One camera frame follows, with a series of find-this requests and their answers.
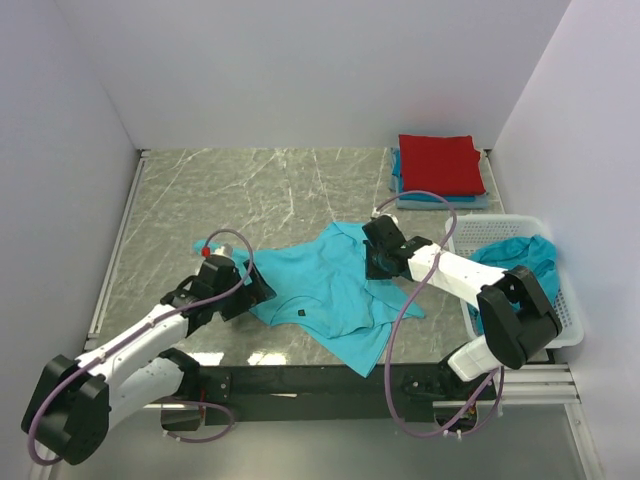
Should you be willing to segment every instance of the folded cloth stack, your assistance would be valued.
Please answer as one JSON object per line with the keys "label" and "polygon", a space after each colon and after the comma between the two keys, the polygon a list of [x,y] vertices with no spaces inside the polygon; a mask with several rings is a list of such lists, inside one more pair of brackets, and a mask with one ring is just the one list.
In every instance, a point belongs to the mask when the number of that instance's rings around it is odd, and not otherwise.
{"label": "folded cloth stack", "polygon": [[[427,190],[445,197],[457,209],[489,206],[480,176],[480,152],[467,137],[399,136],[391,149],[389,188],[395,193]],[[404,209],[439,210],[447,207],[428,195],[410,194],[396,200]]]}
{"label": "folded cloth stack", "polygon": [[[391,280],[367,280],[361,223],[331,223],[313,242],[258,250],[254,260],[276,297],[251,312],[270,326],[296,323],[363,377],[369,375],[391,334],[407,295]],[[193,246],[202,251],[204,240]],[[235,249],[241,274],[246,250]],[[411,304],[405,317],[424,317]]]}

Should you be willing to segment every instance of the black metal base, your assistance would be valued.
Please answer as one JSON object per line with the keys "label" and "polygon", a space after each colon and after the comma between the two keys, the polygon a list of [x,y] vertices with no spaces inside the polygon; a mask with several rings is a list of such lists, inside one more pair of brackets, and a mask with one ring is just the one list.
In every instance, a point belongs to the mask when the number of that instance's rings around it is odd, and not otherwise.
{"label": "black metal base", "polygon": [[[443,363],[398,364],[392,368],[393,400],[408,422],[433,422],[434,401],[466,401],[484,376],[462,383],[450,378]],[[343,365],[202,367],[206,400],[224,404],[238,421],[336,420],[388,418],[384,396],[384,366],[363,378]],[[480,400],[494,400],[485,389]],[[197,400],[194,392],[190,399]],[[194,430],[193,412],[185,421],[172,419],[166,430]],[[223,425],[228,418],[207,410],[206,425]]]}

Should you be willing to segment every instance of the metal frame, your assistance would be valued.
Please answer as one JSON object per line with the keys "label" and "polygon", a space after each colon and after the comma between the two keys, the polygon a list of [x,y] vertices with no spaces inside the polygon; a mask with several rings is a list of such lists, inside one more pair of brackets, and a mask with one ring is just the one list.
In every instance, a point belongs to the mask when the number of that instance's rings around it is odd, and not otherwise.
{"label": "metal frame", "polygon": [[587,480],[604,480],[605,474],[582,405],[565,405],[569,426]]}
{"label": "metal frame", "polygon": [[142,175],[144,173],[144,168],[146,165],[146,157],[148,157],[148,151],[142,151],[140,153],[140,159],[136,167],[136,173],[133,177],[133,182],[131,183],[129,195],[127,196],[127,203],[124,207],[122,220],[120,221],[120,227],[118,228],[118,234],[116,236],[116,241],[113,246],[113,251],[111,252],[111,258],[109,259],[109,265],[107,266],[104,281],[102,282],[102,286],[100,288],[100,294],[96,302],[96,308],[94,310],[93,317],[91,319],[91,325],[89,326],[89,332],[87,334],[87,340],[84,346],[85,351],[93,350],[97,347],[97,338],[102,328],[105,308],[111,295],[111,289],[113,288],[113,274],[116,266],[118,265],[118,262],[120,261],[120,254],[122,252],[122,240],[124,238],[124,233],[127,229],[127,225],[129,224],[131,211],[133,210],[133,206],[138,194],[138,187],[140,186],[140,183],[142,181]]}
{"label": "metal frame", "polygon": [[[520,370],[506,369],[503,405],[570,405],[579,404],[573,376],[567,364],[525,365]],[[460,402],[434,402],[434,407],[461,406]]]}

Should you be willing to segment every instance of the red folded cloth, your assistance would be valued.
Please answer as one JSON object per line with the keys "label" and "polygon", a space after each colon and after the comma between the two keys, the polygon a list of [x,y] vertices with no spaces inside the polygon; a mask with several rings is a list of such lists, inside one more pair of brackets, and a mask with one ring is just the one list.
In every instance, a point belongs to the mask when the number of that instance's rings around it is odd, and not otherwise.
{"label": "red folded cloth", "polygon": [[467,137],[400,135],[404,191],[427,190],[438,195],[482,195],[480,152]]}

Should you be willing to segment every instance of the white enclosure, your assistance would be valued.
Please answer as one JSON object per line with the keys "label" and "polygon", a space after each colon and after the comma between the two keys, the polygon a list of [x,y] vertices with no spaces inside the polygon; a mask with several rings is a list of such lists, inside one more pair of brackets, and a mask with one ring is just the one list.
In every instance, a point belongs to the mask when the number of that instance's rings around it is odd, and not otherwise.
{"label": "white enclosure", "polygon": [[491,147],[568,0],[57,0],[140,148]]}
{"label": "white enclosure", "polygon": [[638,25],[636,1],[573,2],[492,154],[506,207],[543,220],[562,252],[587,324],[571,369],[621,479],[640,468]]}
{"label": "white enclosure", "polygon": [[636,0],[0,2],[3,478],[31,467],[42,366],[81,350],[136,148],[400,132],[473,135],[509,212],[549,227],[596,445],[608,478],[636,478],[639,26]]}

